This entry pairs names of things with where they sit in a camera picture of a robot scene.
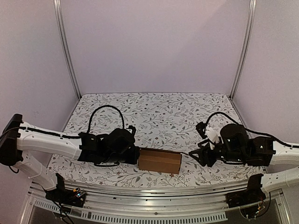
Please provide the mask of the brown cardboard box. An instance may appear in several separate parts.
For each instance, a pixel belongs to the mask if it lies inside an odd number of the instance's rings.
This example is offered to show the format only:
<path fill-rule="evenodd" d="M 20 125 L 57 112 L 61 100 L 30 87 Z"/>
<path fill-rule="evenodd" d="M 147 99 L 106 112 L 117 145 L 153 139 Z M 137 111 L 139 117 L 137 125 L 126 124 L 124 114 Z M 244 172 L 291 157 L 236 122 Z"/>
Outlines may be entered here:
<path fill-rule="evenodd" d="M 178 175 L 181 168 L 182 154 L 171 150 L 140 148 L 138 168 L 144 171 Z"/>

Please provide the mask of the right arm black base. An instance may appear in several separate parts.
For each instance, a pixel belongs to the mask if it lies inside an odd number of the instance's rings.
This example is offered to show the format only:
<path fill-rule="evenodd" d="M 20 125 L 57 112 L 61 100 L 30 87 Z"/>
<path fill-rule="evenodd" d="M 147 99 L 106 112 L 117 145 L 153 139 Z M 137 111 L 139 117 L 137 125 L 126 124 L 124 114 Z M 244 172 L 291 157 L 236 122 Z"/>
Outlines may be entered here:
<path fill-rule="evenodd" d="M 248 179 L 246 189 L 227 193 L 225 199 L 228 207 L 235 208 L 254 203 L 253 206 L 240 209 L 240 213 L 246 219 L 257 218 L 266 199 L 266 194 L 262 192 L 262 177 L 263 174 L 252 175 Z"/>

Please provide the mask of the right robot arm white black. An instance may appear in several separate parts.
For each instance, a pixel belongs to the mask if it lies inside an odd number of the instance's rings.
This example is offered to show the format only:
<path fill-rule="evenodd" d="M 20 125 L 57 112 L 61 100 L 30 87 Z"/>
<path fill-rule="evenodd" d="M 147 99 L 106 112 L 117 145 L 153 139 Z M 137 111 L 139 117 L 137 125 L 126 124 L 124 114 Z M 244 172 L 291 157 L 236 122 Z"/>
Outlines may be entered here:
<path fill-rule="evenodd" d="M 241 196 L 245 203 L 252 203 L 260 194 L 299 183 L 298 144 L 282 142 L 266 133 L 259 133 L 251 139 L 249 130 L 240 124 L 225 125 L 217 134 L 201 122 L 196 130 L 203 141 L 198 144 L 198 149 L 189 152 L 189 156 L 203 167 L 212 167 L 216 161 L 252 167 L 295 165 L 285 171 L 251 176 Z"/>

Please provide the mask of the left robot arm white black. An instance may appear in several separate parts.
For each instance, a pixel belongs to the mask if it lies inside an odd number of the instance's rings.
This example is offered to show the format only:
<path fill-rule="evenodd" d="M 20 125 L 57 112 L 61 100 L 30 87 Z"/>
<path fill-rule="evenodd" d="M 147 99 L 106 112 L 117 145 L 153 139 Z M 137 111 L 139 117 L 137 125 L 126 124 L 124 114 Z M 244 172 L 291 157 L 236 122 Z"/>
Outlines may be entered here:
<path fill-rule="evenodd" d="M 135 146 L 135 128 L 114 129 L 110 134 L 80 132 L 77 135 L 54 132 L 24 122 L 14 114 L 0 137 L 0 162 L 15 167 L 40 184 L 60 203 L 69 199 L 69 191 L 58 185 L 59 178 L 34 158 L 30 152 L 58 154 L 73 160 L 93 163 L 137 164 L 140 155 Z"/>

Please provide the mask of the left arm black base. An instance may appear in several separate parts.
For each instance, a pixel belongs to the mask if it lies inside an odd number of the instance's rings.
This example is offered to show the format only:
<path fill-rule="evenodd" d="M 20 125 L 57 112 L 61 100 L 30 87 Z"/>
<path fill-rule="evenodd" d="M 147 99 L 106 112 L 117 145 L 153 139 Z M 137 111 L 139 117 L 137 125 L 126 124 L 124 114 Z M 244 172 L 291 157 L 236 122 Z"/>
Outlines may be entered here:
<path fill-rule="evenodd" d="M 57 178 L 57 183 L 53 190 L 45 191 L 46 199 L 52 200 L 58 204 L 83 208 L 87 195 L 86 191 L 81 188 L 66 189 L 64 178 L 58 173 L 56 173 L 55 176 Z"/>

